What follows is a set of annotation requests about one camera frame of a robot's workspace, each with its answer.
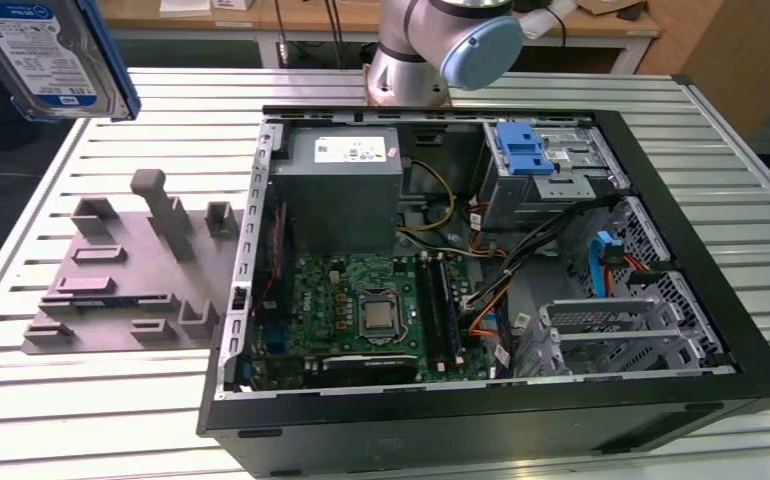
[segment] aluminum slotted table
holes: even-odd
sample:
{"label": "aluminum slotted table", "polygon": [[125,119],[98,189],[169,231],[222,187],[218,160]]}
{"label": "aluminum slotted table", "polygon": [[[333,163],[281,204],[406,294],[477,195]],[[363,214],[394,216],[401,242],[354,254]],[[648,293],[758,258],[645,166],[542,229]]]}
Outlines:
{"label": "aluminum slotted table", "polygon": [[[145,210],[138,168],[187,209],[245,203],[263,104],[362,103],[359,72],[133,69],[138,120],[78,121],[0,253],[0,478],[245,478],[194,435],[206,350],[26,356],[22,332],[75,228],[78,196]],[[770,172],[694,87],[668,77],[511,74],[455,106],[618,110],[770,341]],[[770,411],[648,454],[403,470],[362,478],[770,478]]]}

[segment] wooden desk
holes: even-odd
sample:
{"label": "wooden desk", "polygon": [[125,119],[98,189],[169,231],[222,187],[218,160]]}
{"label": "wooden desk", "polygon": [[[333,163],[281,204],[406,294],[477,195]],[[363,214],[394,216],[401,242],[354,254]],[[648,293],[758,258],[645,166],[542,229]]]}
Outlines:
{"label": "wooden desk", "polygon": [[[274,2],[258,0],[261,9],[258,28],[277,30],[277,12]],[[337,0],[339,22],[343,32],[377,32],[378,31],[378,4],[367,5],[363,0],[343,2]],[[286,31],[329,32],[327,12],[321,0],[279,0],[282,24]],[[634,22],[628,22],[614,17],[613,14],[592,15],[582,9],[576,9],[564,18],[568,36],[570,37],[658,37],[662,29],[648,14]],[[561,28],[550,30],[549,35],[561,36]]]}
{"label": "wooden desk", "polygon": [[[211,15],[161,18],[159,0],[98,0],[107,26],[118,38],[143,39],[222,39],[253,40],[258,44],[263,68],[277,68],[278,22],[274,2],[255,0],[245,11],[213,9]],[[375,42],[378,6],[366,0],[337,0],[339,21],[346,42]],[[279,0],[287,40],[330,41],[330,23],[321,0]],[[576,48],[612,48],[620,54],[610,73],[632,74],[650,40],[662,29],[646,14],[634,22],[614,15],[593,16],[577,9],[564,19],[566,45]],[[526,46],[556,47],[561,29],[553,28],[535,40],[523,39]]]}
{"label": "wooden desk", "polygon": [[202,17],[162,18],[158,16],[161,0],[96,1],[104,23],[110,28],[186,30],[214,30],[222,28],[254,30],[258,27],[262,6],[269,3],[257,0],[249,10],[211,9],[211,14]]}
{"label": "wooden desk", "polygon": [[[261,14],[258,28],[270,32],[277,41],[277,12],[270,0],[259,0]],[[337,0],[342,37],[346,42],[374,42],[378,31],[378,6],[366,0]],[[289,40],[330,41],[330,22],[321,0],[279,0],[282,25]],[[650,40],[660,36],[662,29],[653,19],[642,14],[638,20],[628,22],[613,14],[594,16],[577,9],[564,18],[568,33],[566,45],[577,48],[612,48],[620,54],[610,73],[632,74],[645,54]],[[553,28],[534,40],[523,39],[526,46],[556,47],[561,42],[561,28]],[[277,65],[274,48],[261,48],[263,65]]]}

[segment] motherboard chip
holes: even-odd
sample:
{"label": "motherboard chip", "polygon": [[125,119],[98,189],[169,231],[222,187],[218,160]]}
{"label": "motherboard chip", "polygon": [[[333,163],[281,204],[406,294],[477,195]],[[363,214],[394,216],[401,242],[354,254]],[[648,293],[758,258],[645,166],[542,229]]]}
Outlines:
{"label": "motherboard chip", "polygon": [[375,345],[393,340],[401,324],[398,291],[391,288],[365,290],[358,297],[358,308],[359,336]]}
{"label": "motherboard chip", "polygon": [[366,302],[362,304],[363,325],[369,330],[393,328],[389,302]]}

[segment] sticker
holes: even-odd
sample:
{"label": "sticker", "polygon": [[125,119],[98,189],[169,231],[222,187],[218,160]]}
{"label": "sticker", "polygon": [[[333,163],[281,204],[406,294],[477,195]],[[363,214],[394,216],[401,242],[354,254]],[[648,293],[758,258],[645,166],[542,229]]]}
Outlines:
{"label": "sticker", "polygon": [[250,22],[214,22],[214,26],[227,28],[253,28],[253,24]]}
{"label": "sticker", "polygon": [[529,315],[525,313],[518,313],[511,328],[526,328],[526,323],[529,323]]}
{"label": "sticker", "polygon": [[469,228],[470,230],[479,231],[481,230],[481,215],[477,213],[469,214]]}
{"label": "sticker", "polygon": [[385,162],[383,137],[318,137],[315,163]]}
{"label": "sticker", "polygon": [[507,361],[510,360],[511,357],[502,348],[502,345],[499,345],[498,343],[495,344],[495,348],[493,349],[493,356],[499,361],[502,366],[507,368]]}
{"label": "sticker", "polygon": [[58,43],[59,32],[48,7],[0,3],[0,48],[27,90],[50,105],[92,105],[95,89],[78,57]]}
{"label": "sticker", "polygon": [[545,150],[544,156],[548,160],[569,160],[568,152],[565,150]]}

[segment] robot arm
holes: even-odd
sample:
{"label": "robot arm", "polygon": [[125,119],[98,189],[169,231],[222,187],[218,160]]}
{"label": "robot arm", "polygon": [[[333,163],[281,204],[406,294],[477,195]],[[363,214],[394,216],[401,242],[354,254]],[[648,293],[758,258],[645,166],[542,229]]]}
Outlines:
{"label": "robot arm", "polygon": [[366,78],[377,105],[434,106],[446,84],[487,86],[507,71],[522,44],[510,0],[381,2],[378,51]]}

